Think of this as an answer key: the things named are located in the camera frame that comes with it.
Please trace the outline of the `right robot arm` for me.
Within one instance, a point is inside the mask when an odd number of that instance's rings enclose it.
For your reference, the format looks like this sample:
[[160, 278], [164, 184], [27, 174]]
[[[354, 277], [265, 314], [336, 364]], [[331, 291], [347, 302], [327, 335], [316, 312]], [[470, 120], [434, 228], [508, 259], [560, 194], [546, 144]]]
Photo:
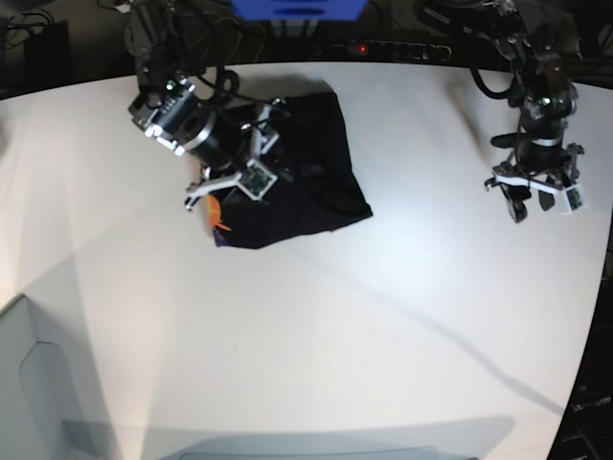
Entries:
[[[138, 95], [128, 108], [133, 124], [147, 138], [176, 156], [188, 154], [200, 166], [198, 181], [186, 190], [191, 210], [204, 196], [239, 189], [261, 201], [278, 180], [263, 162], [280, 139], [274, 122], [289, 117], [283, 99], [247, 99], [238, 74], [216, 61], [214, 80], [189, 50], [180, 11], [192, 14], [206, 37], [216, 39], [208, 17], [192, 1], [128, 1], [126, 47], [133, 55]], [[235, 100], [251, 103], [254, 116], [239, 123], [227, 108]]]

